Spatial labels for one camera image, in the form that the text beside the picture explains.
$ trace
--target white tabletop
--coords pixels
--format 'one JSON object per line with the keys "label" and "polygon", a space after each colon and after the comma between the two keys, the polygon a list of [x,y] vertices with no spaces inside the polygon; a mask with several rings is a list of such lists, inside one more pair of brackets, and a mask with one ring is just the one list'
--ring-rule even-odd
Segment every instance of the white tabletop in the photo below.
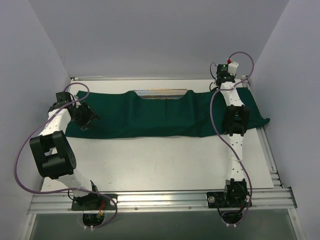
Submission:
{"label": "white tabletop", "polygon": [[[188,89],[207,92],[212,80],[82,81],[91,92],[120,94],[138,89]],[[73,85],[76,94],[83,86]],[[68,137],[77,169],[100,191],[174,191],[224,189],[228,147],[217,137],[138,137],[84,139]],[[273,188],[256,129],[243,140],[243,164],[253,188]],[[45,178],[42,191],[64,188]]]}

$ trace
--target dark green fabric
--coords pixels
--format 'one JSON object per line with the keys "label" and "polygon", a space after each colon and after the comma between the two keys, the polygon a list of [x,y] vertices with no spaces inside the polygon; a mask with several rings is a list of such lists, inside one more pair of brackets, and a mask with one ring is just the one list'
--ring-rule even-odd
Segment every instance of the dark green fabric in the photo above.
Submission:
{"label": "dark green fabric", "polygon": [[[248,128],[263,126],[270,121],[263,119],[251,92],[238,88],[242,102],[251,108]],[[79,91],[77,96],[84,97]],[[116,139],[136,137],[207,137],[215,135],[210,120],[212,92],[194,93],[189,90],[180,99],[142,99],[134,91],[123,94],[90,93],[85,100],[102,118],[93,120],[93,128],[81,131],[71,122],[65,135],[86,139]],[[218,131],[227,106],[224,97],[218,93],[213,101],[213,119]]]}

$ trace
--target white table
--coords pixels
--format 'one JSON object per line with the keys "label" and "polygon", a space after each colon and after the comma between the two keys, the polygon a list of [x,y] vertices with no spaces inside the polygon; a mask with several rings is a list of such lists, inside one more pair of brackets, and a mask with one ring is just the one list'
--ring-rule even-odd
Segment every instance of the white table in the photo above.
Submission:
{"label": "white table", "polygon": [[[211,79],[201,80],[86,80],[91,92],[121,94],[139,89],[188,89],[207,92]],[[72,94],[83,86],[73,85]],[[100,191],[221,190],[228,171],[228,148],[217,137],[140,137],[84,139],[68,137],[77,169]],[[243,141],[243,164],[254,189],[273,188],[256,129]],[[42,191],[64,188],[45,178]]]}

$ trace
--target gray partition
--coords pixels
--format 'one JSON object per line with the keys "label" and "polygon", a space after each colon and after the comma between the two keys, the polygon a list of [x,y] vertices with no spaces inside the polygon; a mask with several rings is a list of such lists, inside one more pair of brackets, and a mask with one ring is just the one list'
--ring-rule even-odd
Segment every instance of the gray partition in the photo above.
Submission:
{"label": "gray partition", "polygon": [[120,213],[108,225],[84,231],[81,214],[38,214],[31,240],[296,240],[286,209],[251,210],[245,221],[226,227],[216,211]]}

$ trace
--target wall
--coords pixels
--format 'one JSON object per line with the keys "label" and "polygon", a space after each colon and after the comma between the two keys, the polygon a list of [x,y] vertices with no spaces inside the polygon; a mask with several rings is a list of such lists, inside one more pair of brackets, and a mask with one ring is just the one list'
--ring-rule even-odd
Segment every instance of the wall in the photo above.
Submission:
{"label": "wall", "polygon": [[[32,195],[14,180],[14,158],[31,130],[46,120],[68,74],[27,1],[1,1],[0,33],[0,232],[1,239],[15,240]],[[39,188],[41,179],[29,148],[18,168],[28,187]]]}
{"label": "wall", "polygon": [[290,0],[251,78],[281,180],[291,186],[308,239],[320,235],[318,0]]}
{"label": "wall", "polygon": [[288,0],[29,2],[71,77],[192,79],[235,51],[257,60]]}

